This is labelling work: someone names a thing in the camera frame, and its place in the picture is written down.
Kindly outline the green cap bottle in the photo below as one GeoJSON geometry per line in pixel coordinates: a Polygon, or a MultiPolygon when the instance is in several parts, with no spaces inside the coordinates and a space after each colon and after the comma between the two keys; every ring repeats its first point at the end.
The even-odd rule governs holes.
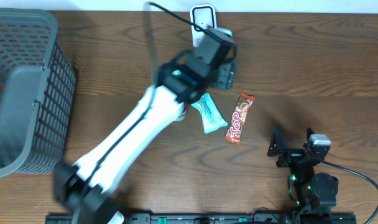
{"type": "Polygon", "coordinates": [[[184,109],[184,110],[182,111],[182,113],[176,118],[175,121],[176,121],[176,122],[183,121],[183,120],[186,118],[187,113],[188,113],[187,109],[184,109]]]}

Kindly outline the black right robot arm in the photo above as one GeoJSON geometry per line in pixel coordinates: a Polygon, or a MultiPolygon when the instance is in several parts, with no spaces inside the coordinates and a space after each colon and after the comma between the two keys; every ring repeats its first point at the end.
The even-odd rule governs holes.
{"type": "Polygon", "coordinates": [[[328,213],[336,206],[337,178],[314,170],[314,166],[325,158],[330,147],[331,141],[326,135],[316,134],[308,128],[307,141],[303,146],[290,148],[285,145],[280,130],[276,127],[272,129],[267,155],[277,158],[277,167],[290,169],[290,197],[309,212],[328,213]]]}

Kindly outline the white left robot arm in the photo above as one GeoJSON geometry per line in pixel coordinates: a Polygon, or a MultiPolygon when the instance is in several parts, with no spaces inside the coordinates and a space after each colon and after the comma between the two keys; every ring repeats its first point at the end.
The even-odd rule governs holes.
{"type": "Polygon", "coordinates": [[[116,129],[74,164],[53,169],[53,195],[70,213],[72,223],[123,223],[119,204],[111,199],[132,163],[187,103],[209,86],[228,90],[233,72],[226,66],[237,47],[232,34],[208,27],[195,50],[183,50],[156,67],[154,82],[116,129]]]}

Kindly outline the green tissue pack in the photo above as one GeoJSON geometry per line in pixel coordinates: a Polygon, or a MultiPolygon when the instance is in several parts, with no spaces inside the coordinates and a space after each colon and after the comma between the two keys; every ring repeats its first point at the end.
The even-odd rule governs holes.
{"type": "Polygon", "coordinates": [[[191,106],[199,111],[205,134],[228,125],[209,93],[202,95],[201,98],[197,102],[192,103],[191,106]]]}

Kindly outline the orange chocolate bar wrapper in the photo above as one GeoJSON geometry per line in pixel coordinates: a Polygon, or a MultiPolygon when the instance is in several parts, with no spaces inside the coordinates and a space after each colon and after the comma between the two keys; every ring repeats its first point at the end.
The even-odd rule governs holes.
{"type": "Polygon", "coordinates": [[[224,137],[225,140],[234,144],[240,144],[242,129],[246,122],[249,109],[255,99],[255,96],[247,95],[244,92],[241,92],[236,107],[232,113],[231,124],[224,137]]]}

